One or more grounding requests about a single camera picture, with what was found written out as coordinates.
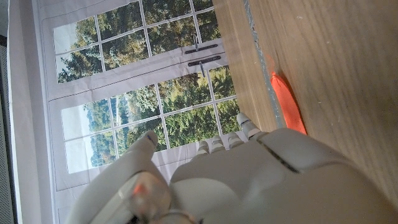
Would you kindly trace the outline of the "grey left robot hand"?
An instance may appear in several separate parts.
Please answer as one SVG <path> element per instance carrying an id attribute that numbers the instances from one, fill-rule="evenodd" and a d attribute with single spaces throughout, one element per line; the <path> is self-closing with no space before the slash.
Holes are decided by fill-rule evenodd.
<path id="1" fill-rule="evenodd" d="M 67 223 L 396 223 L 397 208 L 345 156 L 289 128 L 267 133 L 243 113 L 165 180 L 145 132 L 83 191 Z"/>

